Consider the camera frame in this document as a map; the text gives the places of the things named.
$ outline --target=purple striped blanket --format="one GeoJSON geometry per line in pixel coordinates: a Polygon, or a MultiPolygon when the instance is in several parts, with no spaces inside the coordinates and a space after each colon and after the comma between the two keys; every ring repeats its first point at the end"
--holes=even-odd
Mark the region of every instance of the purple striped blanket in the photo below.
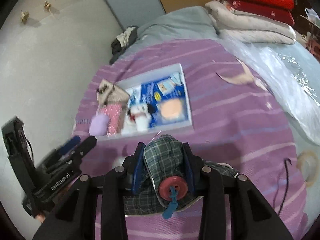
{"type": "MultiPolygon", "coordinates": [[[[145,48],[112,66],[101,67],[81,101],[74,134],[88,136],[89,121],[97,109],[96,88],[103,78],[117,82],[175,63],[182,65],[185,74],[194,130],[170,134],[179,141],[188,142],[195,155],[217,163],[229,163],[246,174],[276,211],[286,185],[284,158],[290,158],[293,166],[289,165],[289,191],[280,217],[294,239],[300,239],[307,222],[303,213],[306,188],[296,168],[296,148],[287,118],[269,92],[254,84],[232,85],[218,76],[231,77],[242,73],[243,68],[215,41],[170,41],[145,48]]],[[[153,136],[100,141],[83,159],[81,169],[91,176],[105,174],[117,157],[132,155],[138,142],[147,144],[153,136]]],[[[127,217],[129,239],[197,239],[201,208],[202,201],[198,201],[169,220],[160,215],[127,217]]],[[[228,215],[227,239],[230,234],[228,215]]],[[[99,216],[96,237],[100,239],[99,216]]]]}

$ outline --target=black wire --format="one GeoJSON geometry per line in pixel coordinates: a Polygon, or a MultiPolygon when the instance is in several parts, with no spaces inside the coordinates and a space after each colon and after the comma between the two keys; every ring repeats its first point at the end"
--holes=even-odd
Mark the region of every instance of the black wire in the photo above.
{"type": "Polygon", "coordinates": [[[33,156],[33,150],[32,150],[32,146],[31,146],[31,143],[29,142],[29,140],[26,138],[28,144],[29,144],[29,147],[30,147],[30,150],[31,150],[31,157],[32,157],[32,162],[35,163],[35,157],[33,156]]]}
{"type": "Polygon", "coordinates": [[[284,197],[283,197],[282,203],[280,205],[278,216],[280,216],[280,213],[282,211],[282,208],[283,208],[283,205],[284,205],[284,201],[285,201],[285,198],[287,197],[287,193],[288,193],[288,189],[289,189],[289,171],[288,171],[287,161],[292,165],[291,160],[289,158],[285,158],[284,159],[284,167],[285,167],[285,173],[286,173],[286,176],[287,176],[287,184],[285,185],[284,197]]]}

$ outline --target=pink button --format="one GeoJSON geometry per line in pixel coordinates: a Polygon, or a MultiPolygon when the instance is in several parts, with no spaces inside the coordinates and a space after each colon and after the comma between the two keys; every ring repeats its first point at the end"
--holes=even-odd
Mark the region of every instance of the pink button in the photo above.
{"type": "Polygon", "coordinates": [[[182,199],[186,193],[188,192],[188,184],[186,181],[179,176],[172,176],[164,179],[159,186],[159,194],[160,196],[168,201],[171,201],[170,198],[170,186],[175,187],[176,190],[179,191],[177,200],[182,199]]]}

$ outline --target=plaid fabric pouch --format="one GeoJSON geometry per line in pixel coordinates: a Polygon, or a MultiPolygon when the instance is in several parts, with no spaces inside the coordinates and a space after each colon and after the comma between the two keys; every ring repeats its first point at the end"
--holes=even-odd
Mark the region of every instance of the plaid fabric pouch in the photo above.
{"type": "MultiPolygon", "coordinates": [[[[166,210],[169,201],[160,196],[158,189],[160,183],[168,177],[179,176],[185,179],[181,147],[182,142],[171,135],[162,135],[145,147],[140,193],[136,196],[124,197],[124,212],[126,215],[143,216],[163,213],[166,210]]],[[[231,168],[205,160],[204,165],[226,176],[233,177],[238,173],[231,168]]],[[[188,208],[199,199],[187,193],[182,199],[178,200],[176,211],[188,208]]]]}

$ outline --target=peach round object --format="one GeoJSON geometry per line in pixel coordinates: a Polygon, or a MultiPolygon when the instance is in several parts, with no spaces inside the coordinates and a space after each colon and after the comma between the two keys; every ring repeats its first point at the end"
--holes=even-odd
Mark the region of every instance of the peach round object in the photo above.
{"type": "Polygon", "coordinates": [[[182,112],[182,102],[180,99],[169,99],[160,105],[160,113],[165,119],[175,119],[182,112]]]}
{"type": "Polygon", "coordinates": [[[168,177],[164,179],[159,186],[160,196],[167,201],[172,200],[170,198],[170,186],[173,186],[176,190],[179,191],[177,200],[182,199],[188,192],[188,184],[183,178],[179,176],[168,177]]]}

